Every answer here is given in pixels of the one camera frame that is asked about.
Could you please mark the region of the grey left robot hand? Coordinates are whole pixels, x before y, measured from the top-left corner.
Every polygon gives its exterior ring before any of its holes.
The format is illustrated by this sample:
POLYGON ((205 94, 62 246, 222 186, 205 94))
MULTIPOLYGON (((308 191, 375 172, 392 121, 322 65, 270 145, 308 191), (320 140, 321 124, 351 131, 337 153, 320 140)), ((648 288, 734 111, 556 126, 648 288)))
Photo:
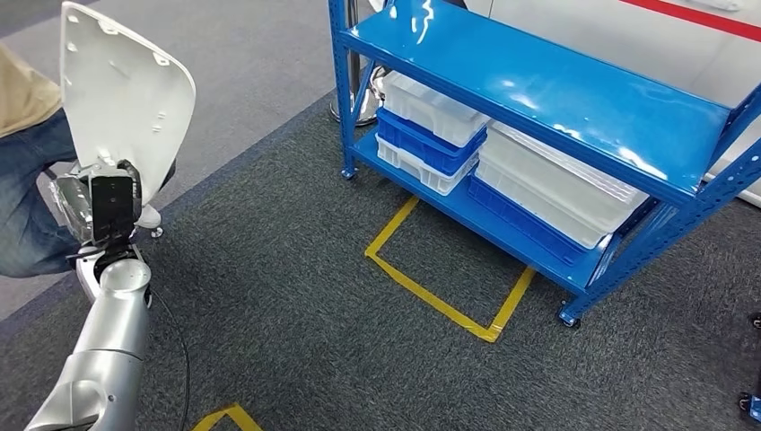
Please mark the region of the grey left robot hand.
POLYGON ((140 173, 126 159, 76 165, 53 179, 50 187, 67 227, 81 244, 127 243, 138 228, 154 238, 163 234, 161 215, 143 202, 140 173))

